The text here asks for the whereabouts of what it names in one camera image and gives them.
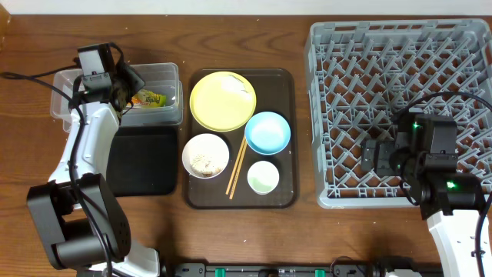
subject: yellow plate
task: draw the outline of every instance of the yellow plate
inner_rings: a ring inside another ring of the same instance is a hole
[[[194,119],[216,132],[235,130],[254,113],[256,94],[243,76],[233,72],[215,72],[202,78],[190,96]]]

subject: dish rack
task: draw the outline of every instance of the dish rack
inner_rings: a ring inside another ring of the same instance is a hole
[[[480,19],[315,23],[304,57],[316,196],[326,209],[411,206],[399,177],[361,171],[361,142],[394,139],[390,117],[400,108],[442,91],[492,102],[492,35]],[[458,171],[490,192],[492,113],[459,96],[416,107],[454,117]]]

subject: blue bowl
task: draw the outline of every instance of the blue bowl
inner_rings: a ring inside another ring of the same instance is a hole
[[[248,121],[244,135],[251,149],[262,155],[274,155],[291,140],[291,127],[279,114],[260,112]]]

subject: white wall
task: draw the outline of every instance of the white wall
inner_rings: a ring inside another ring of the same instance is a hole
[[[492,15],[492,0],[0,0],[15,14]]]

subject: dark brown serving tray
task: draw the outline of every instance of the dark brown serving tray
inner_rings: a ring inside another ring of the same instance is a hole
[[[238,155],[244,135],[244,127],[231,132],[213,132],[201,126],[188,109],[188,140],[196,135],[211,133],[220,136],[229,147],[229,163],[225,170],[212,179],[198,179],[185,170],[183,194],[186,202],[195,209],[281,209],[292,205],[298,196],[298,151],[295,124],[294,81],[291,74],[280,68],[274,69],[202,69],[191,77],[190,91],[203,77],[213,72],[228,71],[244,76],[254,87],[257,104],[254,113],[276,112],[284,116],[291,127],[291,140],[287,147],[273,156],[256,153],[249,147],[244,155],[241,172],[234,193],[229,199],[225,190]],[[256,194],[248,184],[248,169],[259,161],[273,163],[279,173],[280,182],[267,195]]]

